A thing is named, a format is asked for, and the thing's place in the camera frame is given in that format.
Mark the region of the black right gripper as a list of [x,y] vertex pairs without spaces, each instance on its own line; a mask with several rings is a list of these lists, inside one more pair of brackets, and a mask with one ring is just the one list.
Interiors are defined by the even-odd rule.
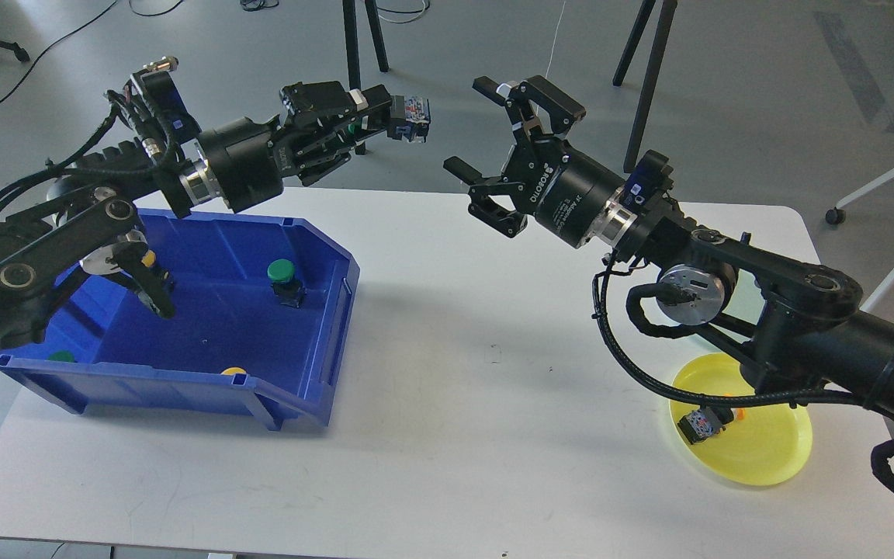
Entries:
[[[504,107],[514,145],[501,176],[486,177],[457,156],[443,168],[467,185],[469,213],[507,238],[525,230],[528,215],[560,240],[580,248],[594,236],[594,222],[625,180],[567,141],[586,116],[577,100],[542,75],[500,82],[482,75],[472,88]],[[494,201],[510,197],[514,209]]]

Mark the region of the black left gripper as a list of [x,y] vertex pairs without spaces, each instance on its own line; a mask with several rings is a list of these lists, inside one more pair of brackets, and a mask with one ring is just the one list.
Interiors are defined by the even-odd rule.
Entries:
[[284,113],[266,123],[242,117],[199,132],[196,146],[231,211],[282,194],[287,177],[312,186],[350,161],[352,150],[393,127],[385,85],[347,91],[340,82],[280,89]]

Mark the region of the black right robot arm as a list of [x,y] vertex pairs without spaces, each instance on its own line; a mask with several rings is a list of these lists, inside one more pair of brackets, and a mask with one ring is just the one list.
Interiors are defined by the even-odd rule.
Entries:
[[[699,408],[857,404],[894,421],[894,323],[860,311],[862,289],[840,270],[768,252],[700,225],[671,198],[667,157],[653,150],[622,178],[572,148],[567,132],[585,107],[541,75],[475,91],[504,107],[515,145],[496,177],[458,157],[444,167],[470,188],[469,212],[507,237],[528,216],[574,248],[592,238],[610,245],[593,280],[593,319],[610,353],[636,382],[663,398]],[[698,335],[740,363],[753,392],[723,397],[684,391],[642,371],[612,334],[609,277],[618,262],[659,270],[632,287],[625,311],[655,339]],[[894,439],[871,452],[874,477],[894,493]]]

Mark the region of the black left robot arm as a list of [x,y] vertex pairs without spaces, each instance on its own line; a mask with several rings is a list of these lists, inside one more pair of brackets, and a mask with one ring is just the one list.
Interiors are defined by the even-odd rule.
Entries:
[[171,78],[177,67],[167,56],[136,71],[106,93],[109,114],[81,148],[0,191],[0,351],[42,342],[90,276],[174,314],[169,276],[144,264],[138,199],[160,193],[178,218],[216,198],[241,212],[279,196],[287,177],[312,185],[379,132],[411,137],[411,99],[340,82],[284,86],[282,113],[266,123],[201,130]]

